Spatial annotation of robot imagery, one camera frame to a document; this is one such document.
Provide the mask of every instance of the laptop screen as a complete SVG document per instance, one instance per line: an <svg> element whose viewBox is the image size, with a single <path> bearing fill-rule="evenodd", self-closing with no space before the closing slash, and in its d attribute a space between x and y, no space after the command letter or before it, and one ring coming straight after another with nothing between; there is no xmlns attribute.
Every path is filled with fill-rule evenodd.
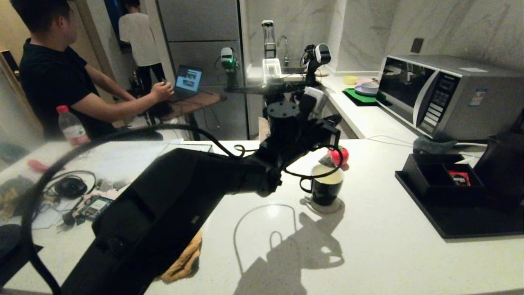
<svg viewBox="0 0 524 295"><path fill-rule="evenodd" d="M202 78L202 70L180 65L178 67L178 76L176 87L197 92Z"/></svg>

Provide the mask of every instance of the black pants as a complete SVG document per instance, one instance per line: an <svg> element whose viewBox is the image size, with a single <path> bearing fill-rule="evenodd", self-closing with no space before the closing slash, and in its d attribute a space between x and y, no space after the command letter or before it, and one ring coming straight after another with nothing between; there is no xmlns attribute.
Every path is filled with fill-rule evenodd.
<svg viewBox="0 0 524 295"><path fill-rule="evenodd" d="M166 76L163 73L162 64L158 63L151 66L138 67L138 76L142 81L142 87L144 89L144 95L147 95L151 92L152 82L151 82L151 71L155 73L158 82L162 82L162 79L165 79Z"/></svg>

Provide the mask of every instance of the man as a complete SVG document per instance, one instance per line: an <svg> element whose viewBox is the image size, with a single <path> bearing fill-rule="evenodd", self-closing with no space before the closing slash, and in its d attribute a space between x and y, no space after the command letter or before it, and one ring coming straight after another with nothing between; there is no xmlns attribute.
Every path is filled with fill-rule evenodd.
<svg viewBox="0 0 524 295"><path fill-rule="evenodd" d="M149 17L140 13L139 0L124 0L128 14L118 21L120 40L131 44L133 58L138 65L138 76L142 81L145 94L151 90L151 72L153 70L157 80L165 79L160 63L155 39L149 26Z"/></svg>
<svg viewBox="0 0 524 295"><path fill-rule="evenodd" d="M11 4L31 33L24 44L20 79L46 140L63 139L57 106L69 106L89 137L96 139L115 132L111 123L140 114L174 94L170 83L158 83L149 95L135 99L88 65L69 47L77 39L77 23L68 0L11 0ZM125 102L104 102L95 85Z"/></svg>

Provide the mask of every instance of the black t-shirt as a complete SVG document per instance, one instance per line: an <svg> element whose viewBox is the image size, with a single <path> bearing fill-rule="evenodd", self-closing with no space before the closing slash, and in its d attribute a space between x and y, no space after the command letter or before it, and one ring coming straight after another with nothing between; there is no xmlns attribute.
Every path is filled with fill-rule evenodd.
<svg viewBox="0 0 524 295"><path fill-rule="evenodd" d="M70 47L61 52L29 42L30 39L24 44L20 80L33 112L43 125L44 138L64 139L56 110L61 105L68 106L80 119L91 139L115 132L110 123L71 109L72 104L90 93L99 95L85 69L87 62Z"/></svg>

